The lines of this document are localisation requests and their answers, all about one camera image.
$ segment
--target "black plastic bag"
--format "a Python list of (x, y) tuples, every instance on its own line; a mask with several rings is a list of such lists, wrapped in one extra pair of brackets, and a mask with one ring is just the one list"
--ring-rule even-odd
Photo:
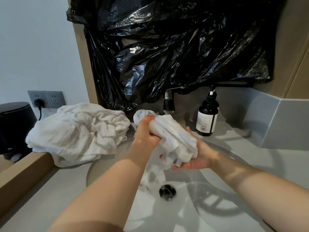
[(271, 80), (283, 0), (71, 0), (92, 72), (111, 109), (167, 89)]

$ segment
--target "forearm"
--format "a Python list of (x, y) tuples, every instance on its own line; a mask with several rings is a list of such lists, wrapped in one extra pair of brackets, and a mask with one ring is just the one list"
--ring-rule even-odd
[(278, 232), (309, 228), (308, 190), (223, 153), (216, 153), (211, 169)]
[(50, 230), (122, 231), (150, 154), (142, 144), (133, 143), (122, 160), (87, 187)]

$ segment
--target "sink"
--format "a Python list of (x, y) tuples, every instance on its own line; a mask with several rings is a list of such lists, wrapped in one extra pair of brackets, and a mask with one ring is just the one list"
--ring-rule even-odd
[[(87, 185), (120, 160), (132, 141), (130, 138), (122, 142), (115, 155), (103, 156), (94, 162), (87, 175)], [(235, 153), (212, 143), (207, 144), (245, 163)], [(148, 164), (158, 164), (159, 155), (162, 153), (163, 149), (157, 146)], [(138, 189), (124, 228), (125, 232), (272, 232), (246, 202), (212, 170), (168, 169), (164, 171), (164, 176), (163, 185), (175, 189), (175, 196), (169, 200), (161, 197), (161, 185), (157, 185), (151, 192)]]

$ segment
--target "hand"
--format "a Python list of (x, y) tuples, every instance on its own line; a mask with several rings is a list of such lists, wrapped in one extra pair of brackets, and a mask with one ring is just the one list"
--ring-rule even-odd
[(146, 115), (138, 124), (133, 143), (143, 145), (144, 148), (150, 148), (152, 151), (160, 142), (161, 138), (149, 132), (149, 122), (154, 120), (155, 116)]
[(180, 167), (174, 166), (173, 170), (210, 168), (212, 160), (215, 159), (218, 152), (211, 149), (205, 142), (195, 136), (190, 131), (189, 127), (186, 128), (186, 131), (189, 132), (192, 137), (197, 139), (197, 157), (195, 159), (191, 159), (188, 163), (182, 163)]

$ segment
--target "white towel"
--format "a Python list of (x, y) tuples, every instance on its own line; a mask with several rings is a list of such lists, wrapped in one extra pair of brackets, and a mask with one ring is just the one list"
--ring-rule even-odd
[(171, 115), (157, 116), (149, 110), (138, 110), (133, 117), (134, 124), (138, 125), (145, 115), (153, 115), (156, 118), (149, 122), (149, 130), (162, 138), (160, 145), (165, 150), (161, 160), (162, 169), (172, 167), (176, 160), (176, 166), (182, 162), (189, 162), (197, 157), (197, 140), (192, 137)]
[(80, 103), (62, 106), (56, 114), (37, 121), (26, 143), (34, 152), (49, 152), (56, 166), (68, 167), (114, 154), (127, 139), (129, 126), (122, 111)]

